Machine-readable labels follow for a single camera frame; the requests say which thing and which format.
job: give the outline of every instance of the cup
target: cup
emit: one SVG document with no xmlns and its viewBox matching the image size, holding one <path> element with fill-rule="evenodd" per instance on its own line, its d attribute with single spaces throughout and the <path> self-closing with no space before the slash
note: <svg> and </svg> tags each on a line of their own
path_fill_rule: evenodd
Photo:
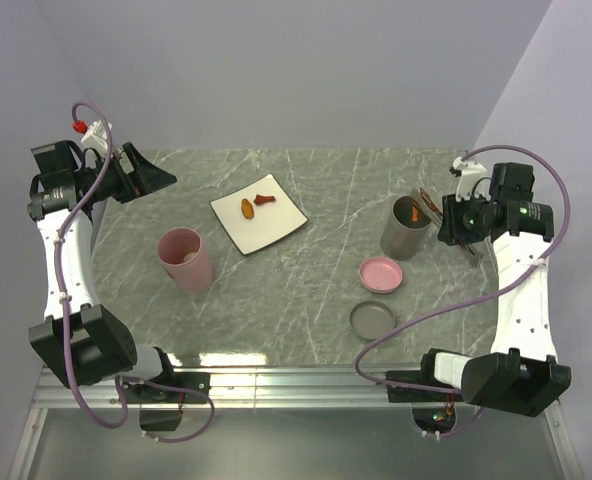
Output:
<svg viewBox="0 0 592 480">
<path fill-rule="evenodd" d="M 394 260 L 409 260 L 420 250 L 430 225 L 430 218 L 410 196 L 400 197 L 387 217 L 380 248 Z"/>
<path fill-rule="evenodd" d="M 158 241 L 156 252 L 163 268 L 181 290 L 204 292 L 214 281 L 207 247 L 197 231 L 184 227 L 170 230 Z"/>
</svg>

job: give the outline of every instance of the red cap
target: red cap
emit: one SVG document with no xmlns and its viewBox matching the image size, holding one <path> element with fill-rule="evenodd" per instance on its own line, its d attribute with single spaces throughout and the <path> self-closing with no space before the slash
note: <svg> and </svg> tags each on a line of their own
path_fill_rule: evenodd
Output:
<svg viewBox="0 0 592 480">
<path fill-rule="evenodd" d="M 81 134 L 87 132 L 87 124 L 82 120 L 76 120 L 74 123 L 72 123 L 72 128 Z"/>
</svg>

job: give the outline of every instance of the wall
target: wall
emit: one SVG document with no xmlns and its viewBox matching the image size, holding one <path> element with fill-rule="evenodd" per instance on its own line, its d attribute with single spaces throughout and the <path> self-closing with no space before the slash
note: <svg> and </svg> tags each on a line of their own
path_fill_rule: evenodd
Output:
<svg viewBox="0 0 592 480">
<path fill-rule="evenodd" d="M 551 160 L 570 191 L 572 224 L 550 267 L 550 317 L 559 360 L 573 369 L 567 424 L 592 479 L 592 0 L 553 2 L 477 145 L 499 142 Z M 560 212 L 554 184 L 542 169 L 536 175 L 538 201 Z"/>
<path fill-rule="evenodd" d="M 30 148 L 73 138 L 83 91 L 33 2 L 0 0 L 0 478 L 25 426 L 40 362 L 27 329 L 41 322 L 43 247 L 27 216 L 37 173 Z"/>
<path fill-rule="evenodd" d="M 470 147 L 551 0 L 36 0 L 139 148 Z"/>
</svg>

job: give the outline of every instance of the pink cup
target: pink cup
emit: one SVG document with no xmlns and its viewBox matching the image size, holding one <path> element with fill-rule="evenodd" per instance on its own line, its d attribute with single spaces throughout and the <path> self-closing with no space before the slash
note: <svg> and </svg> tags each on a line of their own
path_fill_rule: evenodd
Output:
<svg viewBox="0 0 592 480">
<path fill-rule="evenodd" d="M 163 267 L 181 290 L 204 292 L 214 281 L 207 248 L 197 231 L 184 227 L 170 230 L 160 238 L 156 251 Z"/>
</svg>

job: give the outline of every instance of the gray marble tabletop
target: gray marble tabletop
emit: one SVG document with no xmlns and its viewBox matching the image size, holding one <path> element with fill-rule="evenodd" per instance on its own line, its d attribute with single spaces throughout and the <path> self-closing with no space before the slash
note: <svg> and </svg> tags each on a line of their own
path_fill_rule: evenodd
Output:
<svg viewBox="0 0 592 480">
<path fill-rule="evenodd" d="M 394 200 L 423 187 L 440 204 L 453 192 L 449 149 L 178 150 L 144 152 L 178 183 L 126 205 L 110 202 L 94 256 L 103 304 L 137 343 L 157 345 L 187 366 L 351 364 L 366 342 L 349 325 L 363 300 L 387 304 L 400 324 L 435 308 L 496 288 L 487 251 L 472 268 L 441 244 L 432 226 L 413 259 L 400 262 L 401 288 L 367 291 L 358 268 L 382 254 L 379 238 Z M 280 242 L 242 256 L 209 206 L 272 173 L 309 218 Z M 180 292 L 158 263 L 167 230 L 198 230 L 215 268 L 211 289 Z M 366 358 L 367 363 L 417 362 L 431 347 L 487 353 L 496 303 L 427 320 Z"/>
</svg>

